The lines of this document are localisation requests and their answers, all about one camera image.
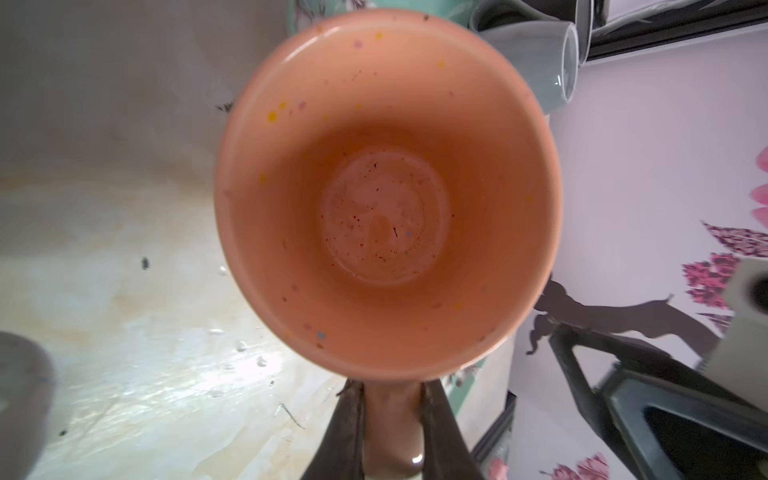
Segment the green floral tray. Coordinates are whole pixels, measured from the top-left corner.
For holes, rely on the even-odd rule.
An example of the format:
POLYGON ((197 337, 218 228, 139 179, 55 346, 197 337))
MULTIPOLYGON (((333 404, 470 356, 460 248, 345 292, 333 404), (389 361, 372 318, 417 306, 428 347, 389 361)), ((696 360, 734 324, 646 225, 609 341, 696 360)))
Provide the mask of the green floral tray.
POLYGON ((477 0, 295 0, 287 2, 289 26, 301 30, 313 23, 365 9, 418 11, 466 26, 477 0))

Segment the light grey mug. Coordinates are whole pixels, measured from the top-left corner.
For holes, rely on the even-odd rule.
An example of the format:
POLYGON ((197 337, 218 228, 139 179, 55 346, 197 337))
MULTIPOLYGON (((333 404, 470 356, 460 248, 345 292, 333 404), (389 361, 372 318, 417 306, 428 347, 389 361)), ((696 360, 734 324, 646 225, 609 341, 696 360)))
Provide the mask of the light grey mug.
POLYGON ((577 1, 572 20, 545 14, 524 1, 482 1, 469 27, 514 66, 549 114, 573 97, 593 22, 592 1, 577 1))

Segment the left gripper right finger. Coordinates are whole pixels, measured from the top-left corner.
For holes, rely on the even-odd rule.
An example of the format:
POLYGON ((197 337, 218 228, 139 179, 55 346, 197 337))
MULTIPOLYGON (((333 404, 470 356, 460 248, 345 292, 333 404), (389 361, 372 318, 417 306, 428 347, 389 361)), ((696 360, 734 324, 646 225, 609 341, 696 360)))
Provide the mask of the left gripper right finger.
POLYGON ((422 384, 425 480, 470 480, 483 476, 468 450, 439 380, 422 384))

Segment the orange cream scalloped mug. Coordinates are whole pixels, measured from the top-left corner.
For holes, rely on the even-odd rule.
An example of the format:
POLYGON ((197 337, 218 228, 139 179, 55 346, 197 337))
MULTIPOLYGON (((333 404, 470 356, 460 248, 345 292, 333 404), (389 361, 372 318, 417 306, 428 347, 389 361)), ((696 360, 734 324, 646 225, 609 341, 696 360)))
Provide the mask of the orange cream scalloped mug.
POLYGON ((261 64, 229 114, 214 203, 259 318, 363 383, 365 478, 422 475, 422 384, 518 328, 563 214, 552 134, 513 65, 453 22, 384 8, 261 64))

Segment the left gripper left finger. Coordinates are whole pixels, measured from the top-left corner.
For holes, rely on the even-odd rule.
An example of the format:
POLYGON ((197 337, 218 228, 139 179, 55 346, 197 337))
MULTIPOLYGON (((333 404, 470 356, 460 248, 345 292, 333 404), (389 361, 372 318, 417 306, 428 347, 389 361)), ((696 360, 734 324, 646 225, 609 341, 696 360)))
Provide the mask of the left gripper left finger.
POLYGON ((363 383, 347 379, 312 461, 301 480, 363 480, 363 383))

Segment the cream speckled mug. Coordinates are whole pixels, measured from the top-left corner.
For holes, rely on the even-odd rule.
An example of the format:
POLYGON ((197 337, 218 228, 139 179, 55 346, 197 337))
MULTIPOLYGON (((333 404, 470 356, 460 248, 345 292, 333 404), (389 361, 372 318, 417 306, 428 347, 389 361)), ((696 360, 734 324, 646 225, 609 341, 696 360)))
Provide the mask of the cream speckled mug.
POLYGON ((1 477, 25 479, 47 440, 55 392, 50 356, 36 342, 1 334, 1 477))

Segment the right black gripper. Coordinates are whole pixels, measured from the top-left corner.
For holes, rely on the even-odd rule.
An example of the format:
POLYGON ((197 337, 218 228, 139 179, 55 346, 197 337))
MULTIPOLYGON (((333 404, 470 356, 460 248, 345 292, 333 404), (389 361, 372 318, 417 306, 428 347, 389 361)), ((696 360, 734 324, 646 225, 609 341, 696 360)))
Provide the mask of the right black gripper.
POLYGON ((612 432, 606 443, 635 478, 767 477, 767 413, 698 370, 639 340, 568 324, 549 345, 579 414, 612 432))

